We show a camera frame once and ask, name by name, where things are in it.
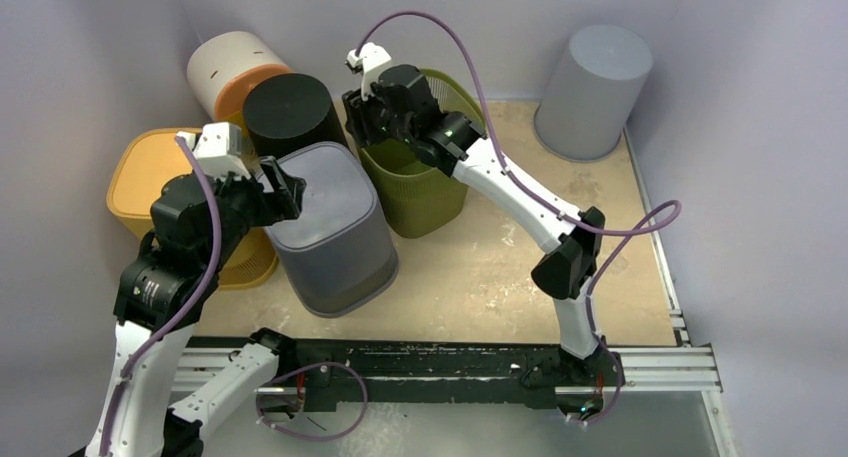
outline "gray trash can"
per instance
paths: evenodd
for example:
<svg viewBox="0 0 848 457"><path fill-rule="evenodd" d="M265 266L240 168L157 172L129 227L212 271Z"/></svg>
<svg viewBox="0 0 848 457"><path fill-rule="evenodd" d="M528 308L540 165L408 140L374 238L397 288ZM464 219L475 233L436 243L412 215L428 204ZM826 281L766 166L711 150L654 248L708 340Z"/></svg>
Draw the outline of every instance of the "gray trash can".
<svg viewBox="0 0 848 457"><path fill-rule="evenodd" d="M615 150L652 66L648 44L627 29L578 30L536 110L536 137L568 160L603 159Z"/></svg>
<svg viewBox="0 0 848 457"><path fill-rule="evenodd" d="M387 289L398 255L371 181L346 147L320 142L277 162L306 180L300 218L265 228L307 310L338 317ZM270 189L267 179L259 181Z"/></svg>

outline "plywood surface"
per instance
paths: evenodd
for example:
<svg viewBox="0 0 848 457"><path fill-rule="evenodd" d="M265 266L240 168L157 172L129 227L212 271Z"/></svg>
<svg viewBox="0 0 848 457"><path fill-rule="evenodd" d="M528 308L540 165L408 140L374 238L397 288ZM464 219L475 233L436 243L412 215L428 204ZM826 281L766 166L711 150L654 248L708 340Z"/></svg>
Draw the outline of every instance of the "plywood surface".
<svg viewBox="0 0 848 457"><path fill-rule="evenodd" d="M632 227L644 210L626 144L601 162L567 162L536 141L535 108L529 102L491 104L504 151L555 194L581 208L601 209L608 228ZM420 239L393 239L401 261L397 280L350 314L336 319L310 314L279 269L255 289L213 295L196 334L247 335L270 327L304 338L558 341L551 299L530 279L541 251L509 215L473 189L465 209L446 226ZM616 243L604 238L601 258ZM599 322L612 344L675 343L650 237L631 241L595 293Z"/></svg>

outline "olive green basket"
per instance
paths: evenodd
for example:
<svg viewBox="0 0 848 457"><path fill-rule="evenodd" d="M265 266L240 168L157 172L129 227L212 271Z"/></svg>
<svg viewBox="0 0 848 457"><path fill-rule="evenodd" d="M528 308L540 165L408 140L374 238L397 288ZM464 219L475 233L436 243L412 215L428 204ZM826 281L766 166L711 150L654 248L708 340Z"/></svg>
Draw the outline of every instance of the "olive green basket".
<svg viewBox="0 0 848 457"><path fill-rule="evenodd" d="M446 112L462 112L484 126L477 102L446 74L421 69L433 96ZM401 237L415 239L453 220L465 204L468 187L419 162L396 140L359 149L362 167L377 189L386 221Z"/></svg>

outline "white wall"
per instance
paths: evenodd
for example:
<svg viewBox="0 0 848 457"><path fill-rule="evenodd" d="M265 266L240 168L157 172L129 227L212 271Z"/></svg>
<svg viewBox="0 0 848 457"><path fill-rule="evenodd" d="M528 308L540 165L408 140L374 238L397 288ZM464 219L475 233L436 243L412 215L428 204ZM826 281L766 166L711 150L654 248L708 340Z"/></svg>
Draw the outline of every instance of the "white wall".
<svg viewBox="0 0 848 457"><path fill-rule="evenodd" d="M685 0L632 122L746 455L848 448L846 0Z"/></svg>
<svg viewBox="0 0 848 457"><path fill-rule="evenodd" d="M587 23L627 25L649 41L681 0L183 0L201 37L249 30L286 62L320 78L336 94L354 88L348 51L373 24L398 10L425 10L462 37L490 97L537 97L571 31ZM435 67L470 88L450 38L404 17L374 40L398 61Z"/></svg>
<svg viewBox="0 0 848 457"><path fill-rule="evenodd" d="M197 38L177 0L0 9L0 455L68 455L103 404L137 247L106 189L136 135L202 122L183 77Z"/></svg>

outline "yellow mesh basket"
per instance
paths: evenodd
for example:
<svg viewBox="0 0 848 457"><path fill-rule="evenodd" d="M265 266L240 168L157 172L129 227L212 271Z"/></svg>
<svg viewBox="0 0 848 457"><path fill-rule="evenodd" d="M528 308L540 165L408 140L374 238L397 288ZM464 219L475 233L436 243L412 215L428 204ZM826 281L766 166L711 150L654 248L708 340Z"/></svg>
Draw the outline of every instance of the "yellow mesh basket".
<svg viewBox="0 0 848 457"><path fill-rule="evenodd" d="M112 176L106 206L139 239L153 228L150 206L161 195L162 186L191 172L174 143L180 130L200 132L193 128L145 132L130 143ZM223 290L255 287L268 280L276 268L277 254L265 232L251 229L219 273L219 285Z"/></svg>

